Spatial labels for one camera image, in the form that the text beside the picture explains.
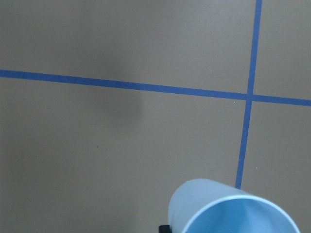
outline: light blue cup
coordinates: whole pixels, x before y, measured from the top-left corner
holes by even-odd
[[[207,179],[181,185],[169,205],[172,233],[300,233],[280,207]]]

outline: gray floor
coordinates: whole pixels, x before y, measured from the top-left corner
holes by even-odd
[[[264,1],[255,94],[311,99],[311,3]],[[2,1],[0,69],[246,93],[255,1]],[[234,186],[244,100],[0,79],[0,231],[157,232]],[[242,189],[311,229],[311,108],[254,102]]]

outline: blue tape line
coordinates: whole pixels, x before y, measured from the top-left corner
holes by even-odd
[[[241,185],[242,185],[244,162],[245,162],[245,155],[246,155],[246,146],[247,146],[247,139],[248,139],[248,129],[249,129],[249,122],[250,122],[251,111],[252,111],[252,96],[254,93],[254,84],[255,84],[261,6],[262,6],[262,0],[256,0],[251,61],[249,65],[249,76],[248,76],[248,85],[247,85],[247,99],[246,99],[246,104],[245,104],[237,177],[235,181],[235,187],[238,189],[241,189]]]
[[[173,93],[173,94],[181,94],[181,95],[191,95],[191,96],[204,96],[204,97],[225,98],[225,99],[234,99],[234,100],[245,100],[246,99],[246,94],[243,94],[243,93],[212,91],[212,90],[175,87],[175,86],[164,86],[164,85],[145,84],[145,83],[131,83],[131,82],[104,80],[104,79],[81,78],[81,77],[54,75],[54,74],[40,74],[40,73],[2,70],[2,69],[0,70],[0,76],[7,77],[7,78],[40,80],[40,81],[49,81],[49,82],[57,82],[57,83],[74,83],[74,84],[82,84],[82,85],[164,92],[164,93]]]
[[[243,130],[242,130],[237,177],[236,177],[236,183],[235,183],[235,187],[238,189],[241,189],[242,179],[243,179],[243,169],[244,169],[244,161],[245,161],[245,155],[246,155],[246,146],[247,146],[247,139],[248,139],[249,123],[250,123],[250,118],[251,118],[251,110],[252,110],[252,101],[247,100],[245,103]]]
[[[282,104],[292,104],[301,106],[311,106],[311,100],[292,99],[284,97],[253,95],[252,100],[267,103],[282,103]]]
[[[181,95],[215,97],[215,98],[224,98],[224,99],[232,99],[232,100],[251,100],[251,101],[256,101],[256,102],[311,106],[311,100],[304,100],[304,99],[293,99],[293,98],[262,96],[262,95],[251,95],[248,97],[247,94],[244,94],[244,93],[212,91],[212,90],[175,87],[175,86],[164,86],[164,85],[145,84],[145,83],[130,83],[130,82],[121,82],[121,81],[113,81],[113,80],[81,78],[81,77],[73,77],[73,76],[65,76],[65,75],[42,74],[42,73],[12,71],[12,70],[4,70],[4,69],[0,69],[0,77],[48,81],[48,82],[56,82],[56,83],[73,83],[73,84],[81,84],[81,85],[104,86],[104,87],[123,88],[123,89],[132,89],[132,90],[164,92],[164,93],[181,94]]]

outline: cup rim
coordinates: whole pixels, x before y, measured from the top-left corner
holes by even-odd
[[[247,195],[247,194],[237,194],[237,195],[230,195],[227,197],[223,197],[223,198],[219,198],[217,200],[214,200],[212,202],[210,202],[209,204],[205,205],[204,207],[202,207],[198,212],[196,212],[190,219],[189,221],[186,223],[184,229],[182,230],[181,233],[186,233],[187,230],[189,229],[190,225],[207,209],[211,208],[214,205],[217,205],[219,203],[225,202],[225,201],[229,201],[229,200],[237,200],[237,199],[244,199],[244,200],[256,200],[265,204],[268,204],[270,206],[272,206],[273,208],[275,208],[276,210],[278,210],[283,216],[286,217],[286,219],[290,222],[290,224],[293,226],[293,228],[295,229],[296,233],[300,233],[298,227],[296,226],[295,222],[292,220],[292,218],[279,206],[277,206],[276,204],[274,204],[273,202],[266,200],[264,198],[260,198],[257,196],[252,196],[252,195]]]

